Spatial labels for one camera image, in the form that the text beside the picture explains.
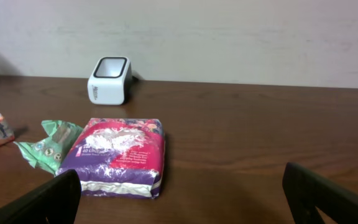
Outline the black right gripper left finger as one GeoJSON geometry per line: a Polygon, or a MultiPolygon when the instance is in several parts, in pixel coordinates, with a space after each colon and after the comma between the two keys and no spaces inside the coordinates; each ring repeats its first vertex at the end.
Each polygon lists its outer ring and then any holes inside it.
{"type": "Polygon", "coordinates": [[[75,170],[68,170],[0,208],[0,223],[74,223],[81,198],[75,170]]]}

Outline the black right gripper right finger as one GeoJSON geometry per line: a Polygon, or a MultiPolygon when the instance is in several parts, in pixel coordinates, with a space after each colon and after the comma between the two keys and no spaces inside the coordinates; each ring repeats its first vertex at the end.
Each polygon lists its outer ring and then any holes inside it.
{"type": "Polygon", "coordinates": [[[282,187],[295,223],[358,223],[358,195],[305,167],[286,164],[282,187]]]}

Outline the green snack packet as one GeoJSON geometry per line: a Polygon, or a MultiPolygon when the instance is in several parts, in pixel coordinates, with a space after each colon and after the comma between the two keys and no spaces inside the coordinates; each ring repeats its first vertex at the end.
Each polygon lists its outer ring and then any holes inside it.
{"type": "Polygon", "coordinates": [[[14,144],[33,168],[55,175],[83,128],[62,120],[44,120],[41,125],[47,138],[38,142],[14,141],[14,144]]]}

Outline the pink purple liner pack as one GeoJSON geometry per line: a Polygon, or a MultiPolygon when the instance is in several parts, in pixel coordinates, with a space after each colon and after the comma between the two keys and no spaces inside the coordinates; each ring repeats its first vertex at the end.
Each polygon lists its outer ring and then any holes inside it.
{"type": "Polygon", "coordinates": [[[84,195],[157,198],[164,158],[158,119],[92,118],[56,174],[75,170],[84,195]]]}

